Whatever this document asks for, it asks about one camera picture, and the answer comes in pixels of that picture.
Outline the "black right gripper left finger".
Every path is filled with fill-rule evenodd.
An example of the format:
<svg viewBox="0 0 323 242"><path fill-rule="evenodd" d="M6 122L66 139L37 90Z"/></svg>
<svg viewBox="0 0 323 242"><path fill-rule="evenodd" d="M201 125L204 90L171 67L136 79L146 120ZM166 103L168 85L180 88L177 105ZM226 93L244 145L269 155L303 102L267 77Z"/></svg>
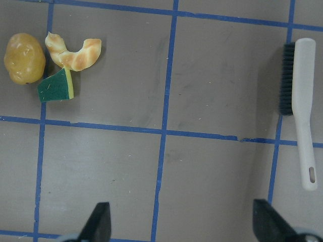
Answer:
<svg viewBox="0 0 323 242"><path fill-rule="evenodd" d="M78 241L110 241L112 234L109 202L97 203L78 236Z"/></svg>

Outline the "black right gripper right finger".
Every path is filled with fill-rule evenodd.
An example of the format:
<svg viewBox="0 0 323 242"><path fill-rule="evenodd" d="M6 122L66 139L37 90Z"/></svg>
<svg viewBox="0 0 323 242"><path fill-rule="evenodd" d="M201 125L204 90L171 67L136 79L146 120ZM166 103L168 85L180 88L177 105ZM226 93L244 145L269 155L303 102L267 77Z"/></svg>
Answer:
<svg viewBox="0 0 323 242"><path fill-rule="evenodd" d="M253 201L253 233L258 241L303 241L265 199Z"/></svg>

